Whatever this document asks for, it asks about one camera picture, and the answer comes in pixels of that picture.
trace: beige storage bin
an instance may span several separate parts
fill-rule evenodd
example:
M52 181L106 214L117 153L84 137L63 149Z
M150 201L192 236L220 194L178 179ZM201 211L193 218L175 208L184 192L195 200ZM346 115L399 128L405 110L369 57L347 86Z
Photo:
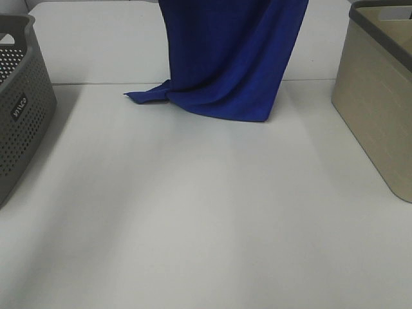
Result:
M412 202L412 1L350 12L333 105L389 188Z

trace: basket handle hole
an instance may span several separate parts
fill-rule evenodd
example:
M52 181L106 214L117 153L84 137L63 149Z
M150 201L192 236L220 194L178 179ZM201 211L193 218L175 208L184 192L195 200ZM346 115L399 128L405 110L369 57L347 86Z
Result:
M8 33L0 33L0 44L1 45L11 45L15 44L14 38Z
M412 19L412 6L389 6L379 14L381 21L405 21Z

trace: fabric fold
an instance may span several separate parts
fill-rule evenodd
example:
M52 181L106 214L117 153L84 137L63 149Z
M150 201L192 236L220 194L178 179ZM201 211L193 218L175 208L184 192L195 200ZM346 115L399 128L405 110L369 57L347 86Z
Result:
M267 120L307 0L159 0L171 80L137 103L170 100L199 115Z

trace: white tabletop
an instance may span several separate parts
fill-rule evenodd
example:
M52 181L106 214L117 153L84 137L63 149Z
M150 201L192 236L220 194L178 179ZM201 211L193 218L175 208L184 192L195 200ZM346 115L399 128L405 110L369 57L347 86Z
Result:
M311 0L286 80L334 79L347 0ZM155 3L41 3L31 12L54 84L150 83L169 78L167 37Z
M0 308L410 308L412 207L333 81L283 82L266 124L122 96L151 86L55 87L0 211Z

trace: gray plastic basket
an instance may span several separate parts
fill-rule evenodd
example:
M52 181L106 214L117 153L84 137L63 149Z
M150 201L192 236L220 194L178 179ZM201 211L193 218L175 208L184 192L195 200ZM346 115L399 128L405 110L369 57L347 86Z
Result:
M44 136L56 98L37 38L34 18L0 14L0 206L24 173Z

